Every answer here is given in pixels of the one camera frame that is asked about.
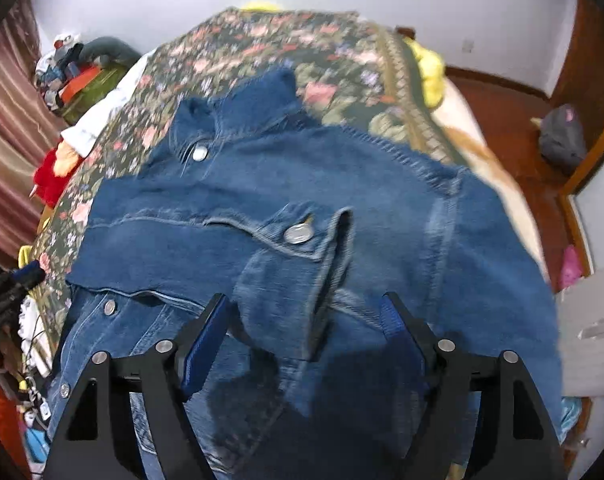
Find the blue denim jacket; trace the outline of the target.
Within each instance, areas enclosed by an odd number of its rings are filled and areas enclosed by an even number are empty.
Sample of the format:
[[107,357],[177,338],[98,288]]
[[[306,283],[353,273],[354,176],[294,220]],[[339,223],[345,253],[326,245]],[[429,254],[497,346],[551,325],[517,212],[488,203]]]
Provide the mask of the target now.
[[181,102],[139,173],[101,182],[67,281],[53,425],[96,352],[145,352],[232,300],[186,403],[224,479],[392,477],[422,400],[384,336],[386,292],[464,350],[518,353],[562,416],[554,296],[500,196],[466,167],[323,125],[286,68]]

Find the red plush toy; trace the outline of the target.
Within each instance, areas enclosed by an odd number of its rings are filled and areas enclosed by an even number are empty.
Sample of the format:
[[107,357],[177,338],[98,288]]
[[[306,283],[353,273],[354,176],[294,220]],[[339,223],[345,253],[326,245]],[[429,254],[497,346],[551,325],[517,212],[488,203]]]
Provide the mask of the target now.
[[32,195],[55,208],[69,181],[84,158],[65,140],[61,140],[45,156],[33,174]]

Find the striped pink curtain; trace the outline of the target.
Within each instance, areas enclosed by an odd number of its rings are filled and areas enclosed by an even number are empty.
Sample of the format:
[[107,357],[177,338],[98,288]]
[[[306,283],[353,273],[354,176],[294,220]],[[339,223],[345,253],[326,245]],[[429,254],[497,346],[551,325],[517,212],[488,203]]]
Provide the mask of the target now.
[[30,195],[35,169],[54,148],[64,121],[33,84],[40,36],[32,0],[17,0],[0,23],[0,266],[14,265],[36,237],[44,209]]

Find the white folded garment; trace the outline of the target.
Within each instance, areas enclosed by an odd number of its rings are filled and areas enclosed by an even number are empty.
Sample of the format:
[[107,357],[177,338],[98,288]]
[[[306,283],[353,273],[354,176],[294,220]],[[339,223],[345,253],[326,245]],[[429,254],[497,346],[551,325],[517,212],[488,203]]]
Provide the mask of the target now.
[[145,53],[124,75],[116,88],[93,105],[75,125],[63,130],[61,133],[63,141],[69,144],[78,156],[86,158],[93,151],[104,127],[132,98],[149,59],[155,53],[156,50]]

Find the white drawer cabinet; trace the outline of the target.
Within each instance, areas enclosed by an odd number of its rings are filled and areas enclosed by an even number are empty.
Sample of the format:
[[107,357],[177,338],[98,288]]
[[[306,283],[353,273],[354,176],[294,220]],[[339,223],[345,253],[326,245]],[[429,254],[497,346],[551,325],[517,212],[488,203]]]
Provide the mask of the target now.
[[564,396],[604,396],[604,270],[557,295]]

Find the orange box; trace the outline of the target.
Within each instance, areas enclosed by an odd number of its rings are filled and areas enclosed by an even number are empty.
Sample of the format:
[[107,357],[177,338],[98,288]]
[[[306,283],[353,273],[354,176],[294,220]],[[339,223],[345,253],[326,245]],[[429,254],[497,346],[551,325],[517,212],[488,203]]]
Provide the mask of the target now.
[[78,76],[70,79],[68,83],[58,92],[58,96],[60,96],[61,101],[64,104],[69,103],[78,92],[82,91],[100,73],[100,67],[89,66],[89,68],[86,68],[84,72],[81,72]]

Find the green storage box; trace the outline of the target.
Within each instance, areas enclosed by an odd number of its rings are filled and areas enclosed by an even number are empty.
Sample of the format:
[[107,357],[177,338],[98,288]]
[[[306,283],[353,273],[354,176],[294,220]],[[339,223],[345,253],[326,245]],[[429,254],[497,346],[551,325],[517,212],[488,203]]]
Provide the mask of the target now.
[[86,86],[70,99],[61,110],[61,117],[69,126],[74,126],[95,104],[116,88],[128,69],[119,64],[103,68]]

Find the grey plush cushion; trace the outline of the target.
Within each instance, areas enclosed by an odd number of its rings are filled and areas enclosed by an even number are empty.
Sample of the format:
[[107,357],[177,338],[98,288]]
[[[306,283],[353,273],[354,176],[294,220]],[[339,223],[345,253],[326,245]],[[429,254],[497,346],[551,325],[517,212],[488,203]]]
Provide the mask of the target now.
[[83,44],[78,60],[100,67],[119,64],[133,66],[142,55],[126,42],[114,37],[99,37]]

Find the grey bag on floor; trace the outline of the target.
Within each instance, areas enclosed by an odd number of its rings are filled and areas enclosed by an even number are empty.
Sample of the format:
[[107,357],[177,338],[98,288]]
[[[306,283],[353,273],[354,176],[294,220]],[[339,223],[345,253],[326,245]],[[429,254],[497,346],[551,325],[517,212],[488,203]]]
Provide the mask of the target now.
[[538,148],[551,164],[572,172],[587,154],[583,127],[575,108],[564,104],[542,118]]

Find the yellow blanket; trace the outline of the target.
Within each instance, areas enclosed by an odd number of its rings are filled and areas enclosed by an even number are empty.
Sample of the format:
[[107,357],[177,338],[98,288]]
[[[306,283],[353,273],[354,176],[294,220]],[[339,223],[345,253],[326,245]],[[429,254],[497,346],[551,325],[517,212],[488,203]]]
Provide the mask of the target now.
[[[277,13],[285,10],[280,4],[268,0],[249,0],[242,4],[243,11]],[[429,110],[435,110],[445,98],[445,63],[434,51],[416,40],[415,29],[398,26],[395,31],[412,50],[421,78],[422,95]]]

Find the white wall socket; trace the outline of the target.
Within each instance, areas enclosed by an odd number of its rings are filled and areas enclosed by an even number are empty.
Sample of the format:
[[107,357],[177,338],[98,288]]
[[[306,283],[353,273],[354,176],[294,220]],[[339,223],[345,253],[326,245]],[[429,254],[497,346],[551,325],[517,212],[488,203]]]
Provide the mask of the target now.
[[470,39],[464,40],[462,42],[462,52],[471,53],[473,51],[474,42]]

